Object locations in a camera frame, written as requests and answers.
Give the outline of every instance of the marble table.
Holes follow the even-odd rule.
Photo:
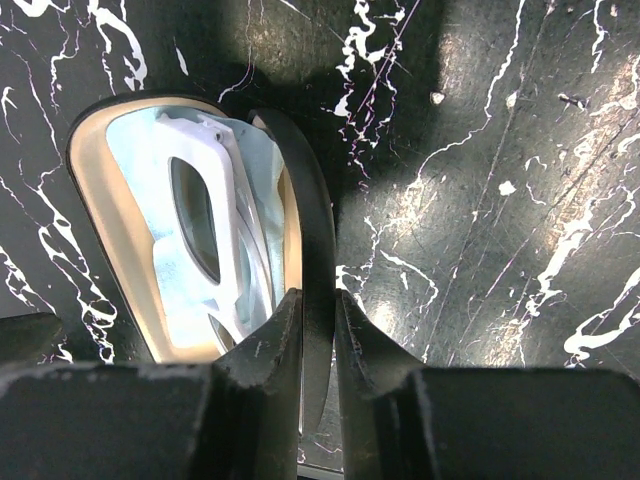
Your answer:
[[[150,359],[64,161],[84,109],[166,89],[294,119],[338,286],[426,364],[638,378],[637,6],[2,0],[0,315],[63,320],[43,361]],[[333,379],[299,461],[340,447]]]

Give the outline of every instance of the microfiber cloth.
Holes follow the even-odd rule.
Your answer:
[[[154,246],[154,267],[158,287],[166,315],[180,316],[185,319],[184,328],[174,333],[182,337],[177,343],[189,344],[189,338],[201,341],[197,331],[190,327],[189,318],[204,315],[201,302],[210,298],[207,285],[200,282],[198,275],[190,269],[195,268],[190,259],[178,258],[172,248],[172,242],[178,241],[180,232],[176,229],[167,209],[173,209],[173,198],[159,198],[155,185],[161,168],[167,168],[166,159],[154,154],[153,125],[156,119],[166,114],[170,118],[184,118],[197,123],[202,118],[210,118],[231,128],[234,132],[247,178],[260,217],[265,244],[270,262],[274,306],[284,296],[284,209],[278,194],[278,181],[282,174],[284,161],[278,146],[262,130],[246,122],[210,115],[194,108],[152,107],[128,113],[115,119],[107,128],[107,142],[114,159],[122,171],[133,194],[149,231],[157,242],[160,252]],[[250,268],[246,253],[241,253],[241,268],[245,283],[251,281]],[[243,292],[249,292],[249,285],[243,285]],[[254,299],[241,297],[238,303],[240,320],[251,332],[258,328],[266,318],[254,318],[251,314]]]

